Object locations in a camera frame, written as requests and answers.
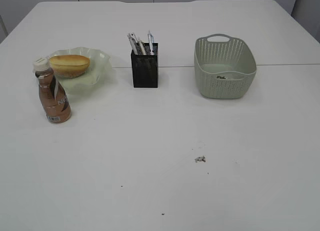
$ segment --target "brown drink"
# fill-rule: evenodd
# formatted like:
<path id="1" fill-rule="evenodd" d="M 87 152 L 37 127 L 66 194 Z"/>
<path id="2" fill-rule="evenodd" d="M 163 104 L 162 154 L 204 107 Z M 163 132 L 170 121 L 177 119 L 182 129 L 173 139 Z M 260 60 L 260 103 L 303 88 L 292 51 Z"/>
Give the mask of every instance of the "brown drink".
<path id="1" fill-rule="evenodd" d="M 63 123 L 71 116 L 66 92 L 54 76 L 54 71 L 46 58 L 33 62 L 35 76 L 39 81 L 39 97 L 48 120 Z"/>

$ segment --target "pen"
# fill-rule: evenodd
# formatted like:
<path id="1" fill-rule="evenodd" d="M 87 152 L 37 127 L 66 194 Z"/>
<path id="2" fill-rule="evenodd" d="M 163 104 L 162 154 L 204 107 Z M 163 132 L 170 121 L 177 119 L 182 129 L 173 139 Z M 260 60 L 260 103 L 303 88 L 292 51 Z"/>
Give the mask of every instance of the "pen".
<path id="1" fill-rule="evenodd" d="M 155 53 L 154 53 L 154 45 L 153 45 L 155 39 L 152 36 L 150 30 L 148 31 L 148 40 L 149 40 L 149 46 L 150 46 L 150 55 L 155 55 Z"/>
<path id="2" fill-rule="evenodd" d="M 141 39 L 140 39 L 139 37 L 137 38 L 137 41 L 138 41 L 138 43 L 139 43 L 139 45 L 140 45 L 142 54 L 143 54 L 143 55 L 147 55 L 146 50 L 145 50 L 144 43 L 141 41 Z"/>
<path id="3" fill-rule="evenodd" d="M 128 38 L 134 54 L 137 55 L 138 51 L 137 51 L 135 39 L 131 37 L 130 33 L 128 33 Z"/>
<path id="4" fill-rule="evenodd" d="M 138 39 L 137 39 L 137 37 L 136 37 L 136 34 L 134 33 L 134 32 L 131 32 L 131 33 L 129 33 L 130 34 L 130 37 L 132 38 L 132 39 L 134 39 L 134 41 L 136 42 L 136 43 L 138 43 Z"/>

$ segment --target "pen holder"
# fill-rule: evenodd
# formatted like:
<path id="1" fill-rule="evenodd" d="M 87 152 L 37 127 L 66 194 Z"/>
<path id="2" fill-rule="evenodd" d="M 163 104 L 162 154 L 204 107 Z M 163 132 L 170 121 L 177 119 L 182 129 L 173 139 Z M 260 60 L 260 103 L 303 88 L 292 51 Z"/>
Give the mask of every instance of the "pen holder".
<path id="1" fill-rule="evenodd" d="M 147 54 L 150 54 L 148 43 L 144 43 Z M 154 55 L 140 55 L 141 49 L 137 45 L 138 54 L 131 52 L 133 87 L 158 88 L 158 44 L 153 44 Z"/>

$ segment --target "green basket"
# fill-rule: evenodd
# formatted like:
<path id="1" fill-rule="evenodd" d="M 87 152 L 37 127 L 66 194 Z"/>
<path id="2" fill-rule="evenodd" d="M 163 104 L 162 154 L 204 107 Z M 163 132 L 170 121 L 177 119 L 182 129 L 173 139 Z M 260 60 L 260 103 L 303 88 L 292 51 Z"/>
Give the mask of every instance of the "green basket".
<path id="1" fill-rule="evenodd" d="M 228 41 L 212 42 L 211 37 Z M 225 34 L 198 38 L 194 49 L 196 85 L 207 98 L 239 99 L 249 89 L 257 65 L 247 44 Z"/>

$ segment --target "bottle cap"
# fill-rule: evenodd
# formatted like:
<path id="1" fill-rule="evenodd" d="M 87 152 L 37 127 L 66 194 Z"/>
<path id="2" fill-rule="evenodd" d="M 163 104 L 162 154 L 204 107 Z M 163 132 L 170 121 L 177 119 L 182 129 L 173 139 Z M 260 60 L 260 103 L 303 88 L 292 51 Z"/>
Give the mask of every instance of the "bottle cap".
<path id="1" fill-rule="evenodd" d="M 43 72 L 50 68 L 49 60 L 46 58 L 38 58 L 33 62 L 33 69 L 36 72 Z"/>

